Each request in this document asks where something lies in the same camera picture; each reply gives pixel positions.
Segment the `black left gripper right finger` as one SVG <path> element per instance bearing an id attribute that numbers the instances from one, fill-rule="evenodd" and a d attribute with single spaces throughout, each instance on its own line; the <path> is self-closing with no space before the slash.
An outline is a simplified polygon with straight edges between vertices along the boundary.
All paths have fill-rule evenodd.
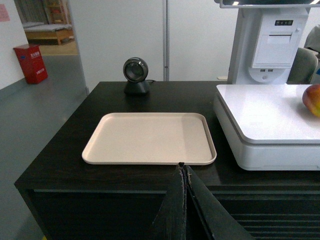
<path id="1" fill-rule="evenodd" d="M 187 190 L 208 240 L 253 240 L 188 165 L 184 166 Z"/>

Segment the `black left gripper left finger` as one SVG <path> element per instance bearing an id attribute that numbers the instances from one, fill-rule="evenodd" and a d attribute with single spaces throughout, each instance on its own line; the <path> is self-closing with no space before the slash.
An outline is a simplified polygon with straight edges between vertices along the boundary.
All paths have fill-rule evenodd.
<path id="1" fill-rule="evenodd" d="M 147 240 L 187 238 L 187 183 L 183 162 L 176 166 L 159 211 L 145 238 Z"/>

